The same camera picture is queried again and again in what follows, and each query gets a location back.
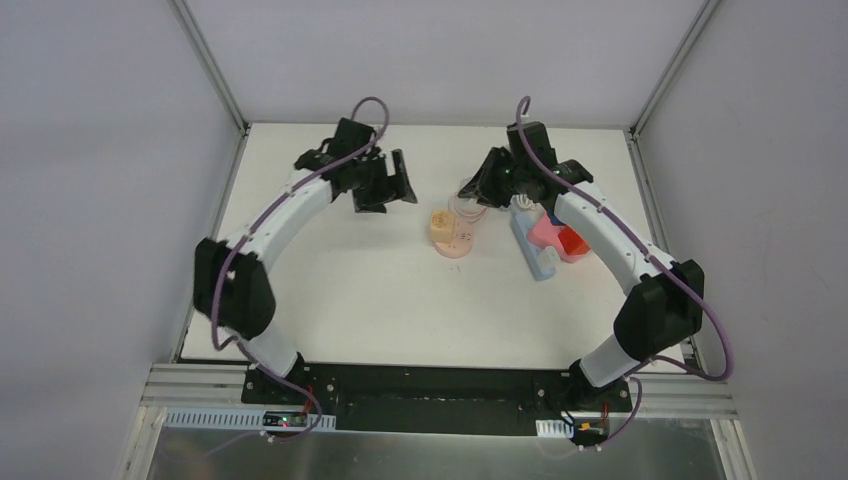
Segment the round pink socket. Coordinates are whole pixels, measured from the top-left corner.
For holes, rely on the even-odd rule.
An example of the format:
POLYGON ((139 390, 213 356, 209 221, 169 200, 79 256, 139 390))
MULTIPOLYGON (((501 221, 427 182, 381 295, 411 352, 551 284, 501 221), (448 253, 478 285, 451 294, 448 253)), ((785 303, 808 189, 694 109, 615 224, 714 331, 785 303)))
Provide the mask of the round pink socket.
POLYGON ((460 259, 467 256, 475 245, 475 231, 472 224, 458 221, 454 228, 454 236, 450 242, 434 242, 435 250, 449 259, 460 259))

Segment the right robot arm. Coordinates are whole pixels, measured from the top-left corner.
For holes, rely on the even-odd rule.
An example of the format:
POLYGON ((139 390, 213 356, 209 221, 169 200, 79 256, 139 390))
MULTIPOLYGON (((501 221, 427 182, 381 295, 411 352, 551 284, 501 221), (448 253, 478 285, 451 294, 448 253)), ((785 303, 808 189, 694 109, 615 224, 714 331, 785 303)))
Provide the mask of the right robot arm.
POLYGON ((506 134, 507 146, 490 149, 460 197, 505 208, 526 195, 588 244, 625 296, 610 336, 568 368, 566 403, 590 410, 626 374, 701 330, 705 275, 635 232, 579 161, 558 161, 543 123, 513 123, 506 134))

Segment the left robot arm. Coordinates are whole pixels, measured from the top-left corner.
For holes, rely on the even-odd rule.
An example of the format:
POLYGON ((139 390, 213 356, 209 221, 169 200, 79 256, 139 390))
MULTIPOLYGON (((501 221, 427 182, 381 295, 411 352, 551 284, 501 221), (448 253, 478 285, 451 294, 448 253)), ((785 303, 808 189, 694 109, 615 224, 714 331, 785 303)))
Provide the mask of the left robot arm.
POLYGON ((272 325, 277 301, 270 271, 300 230, 345 193, 357 213, 416 203, 403 151, 378 144, 384 132, 341 118, 331 137, 297 158, 278 196, 254 219, 195 247, 193 307, 209 320, 214 348, 237 345, 269 376, 266 389, 281 404, 303 396, 305 378, 293 370, 302 355, 272 325))

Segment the beige cube plug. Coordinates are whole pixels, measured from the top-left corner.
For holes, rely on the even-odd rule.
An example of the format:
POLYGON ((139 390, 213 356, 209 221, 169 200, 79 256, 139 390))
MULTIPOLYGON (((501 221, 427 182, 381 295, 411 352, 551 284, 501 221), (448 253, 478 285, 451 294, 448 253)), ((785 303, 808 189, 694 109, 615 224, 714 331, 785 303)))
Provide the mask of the beige cube plug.
POLYGON ((456 215, 449 210, 435 209, 429 223, 429 238, 433 243, 452 242, 457 225, 456 215))

